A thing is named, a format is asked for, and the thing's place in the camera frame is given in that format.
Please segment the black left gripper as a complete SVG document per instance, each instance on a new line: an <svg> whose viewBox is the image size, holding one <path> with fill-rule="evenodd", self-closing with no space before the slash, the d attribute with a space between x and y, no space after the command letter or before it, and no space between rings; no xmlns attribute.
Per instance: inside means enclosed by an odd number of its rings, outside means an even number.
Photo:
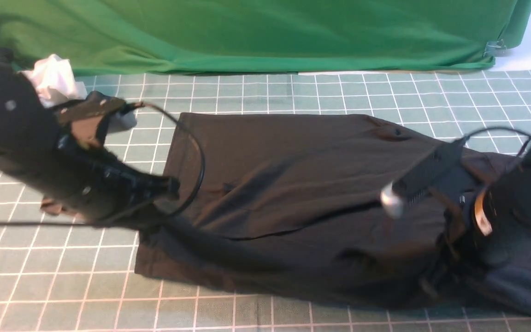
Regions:
<svg viewBox="0 0 531 332"><path fill-rule="evenodd" d="M20 179L42 193L40 210L110 225L157 199L179 199L179 180L142 173L73 134L17 139Z"/></svg>

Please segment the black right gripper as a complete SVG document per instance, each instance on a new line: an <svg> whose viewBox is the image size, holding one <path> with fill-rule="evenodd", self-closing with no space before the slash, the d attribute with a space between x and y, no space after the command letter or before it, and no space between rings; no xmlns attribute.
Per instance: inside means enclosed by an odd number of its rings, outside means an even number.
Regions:
<svg viewBox="0 0 531 332"><path fill-rule="evenodd" d="M482 233L475 221L474 204L485 186L456 195L455 202L436 187L429 193L445 205L445 227L436 241L437 254L420 275L420 288L431 300L441 300L453 292L455 284L481 287L489 268L478 257L477 240Z"/></svg>

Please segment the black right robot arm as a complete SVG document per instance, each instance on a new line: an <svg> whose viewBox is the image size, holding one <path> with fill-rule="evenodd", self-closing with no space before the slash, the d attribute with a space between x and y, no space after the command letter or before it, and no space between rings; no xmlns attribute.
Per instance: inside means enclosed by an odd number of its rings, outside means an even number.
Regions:
<svg viewBox="0 0 531 332"><path fill-rule="evenodd" d="M430 196L445 207L439 251L419 285L431 297L450 281L486 295L530 297L531 145L501 170L479 157L487 164L483 171L463 157L468 139L441 144L401 179L418 198Z"/></svg>

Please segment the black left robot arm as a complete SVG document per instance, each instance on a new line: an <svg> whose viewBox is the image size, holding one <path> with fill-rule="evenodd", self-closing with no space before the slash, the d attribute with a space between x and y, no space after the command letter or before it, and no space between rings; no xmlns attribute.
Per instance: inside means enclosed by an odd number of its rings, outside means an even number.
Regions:
<svg viewBox="0 0 531 332"><path fill-rule="evenodd" d="M136 105L90 93L53 112L20 73L0 65L0 172L42 193L46 213L108 226L179 199L176 178L145 174L105 149L105 126Z"/></svg>

